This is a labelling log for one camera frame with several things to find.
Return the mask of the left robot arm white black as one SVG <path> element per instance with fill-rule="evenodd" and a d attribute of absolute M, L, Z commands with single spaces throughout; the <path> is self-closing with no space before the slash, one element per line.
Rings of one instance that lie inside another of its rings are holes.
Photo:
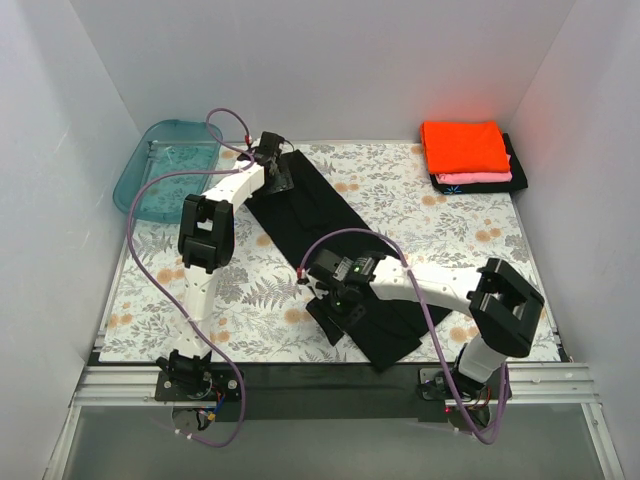
<path fill-rule="evenodd" d="M 258 145 L 235 163 L 240 169 L 244 160 L 253 158 L 248 169 L 225 176 L 184 202 L 178 250 L 184 264 L 186 326 L 169 356 L 159 358 L 157 364 L 167 375 L 167 384 L 189 399 L 213 398 L 219 390 L 210 369 L 211 317 L 222 269 L 230 263 L 235 249 L 234 215 L 254 197 L 293 188 L 288 162 L 282 157 L 287 144 L 276 133 L 263 133 Z"/>

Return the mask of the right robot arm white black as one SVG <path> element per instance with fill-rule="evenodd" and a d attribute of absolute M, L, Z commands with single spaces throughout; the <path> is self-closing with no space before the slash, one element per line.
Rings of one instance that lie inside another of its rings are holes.
<path fill-rule="evenodd" d="M 490 258 L 482 267 L 444 268 L 368 252 L 351 260 L 323 249 L 298 282 L 314 298 L 308 312 L 331 344 L 348 335 L 378 370 L 411 353 L 433 320 L 452 312 L 471 317 L 477 334 L 451 369 L 454 389 L 478 396 L 507 358 L 529 356 L 544 299 L 508 262 Z"/>

